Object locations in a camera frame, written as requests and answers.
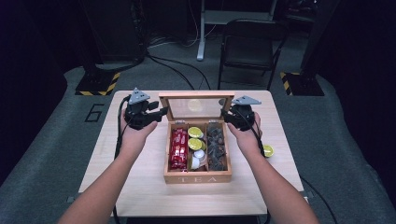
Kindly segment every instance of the yellow and black tape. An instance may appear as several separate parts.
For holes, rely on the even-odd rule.
[[[113,92],[114,88],[116,87],[116,83],[119,80],[120,73],[114,75],[113,79],[111,80],[110,85],[108,86],[106,91],[76,91],[76,95],[109,95]]]
[[[299,73],[288,73],[288,74],[300,75]],[[286,77],[286,73],[281,72],[280,73],[280,77],[282,78],[283,87],[285,88],[286,94],[287,95],[293,95],[293,92],[291,91],[290,84],[289,84],[288,79]]]

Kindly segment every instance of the small jar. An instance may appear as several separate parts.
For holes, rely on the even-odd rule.
[[[199,149],[199,150],[194,151],[194,157],[199,160],[201,165],[205,164],[206,154],[203,150]]]
[[[200,167],[200,162],[198,158],[192,157],[191,158],[191,169],[196,170]]]

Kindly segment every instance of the open lid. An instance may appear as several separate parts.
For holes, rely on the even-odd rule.
[[[221,109],[230,109],[234,91],[164,91],[159,93],[167,117],[175,120],[224,119]]]

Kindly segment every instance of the red snack package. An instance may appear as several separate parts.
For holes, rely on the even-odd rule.
[[[187,170],[187,132],[176,129],[172,134],[172,147],[169,154],[171,170]]]

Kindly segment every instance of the yellow lid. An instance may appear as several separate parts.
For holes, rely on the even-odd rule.
[[[192,150],[198,150],[201,149],[202,147],[202,141],[197,139],[197,138],[191,138],[189,139],[189,148]]]
[[[274,149],[269,145],[262,145],[264,147],[264,155],[266,157],[272,157],[274,155]]]
[[[193,138],[200,138],[204,135],[202,133],[201,129],[199,129],[197,127],[190,127],[188,130],[188,133],[189,133],[189,136],[193,137]]]

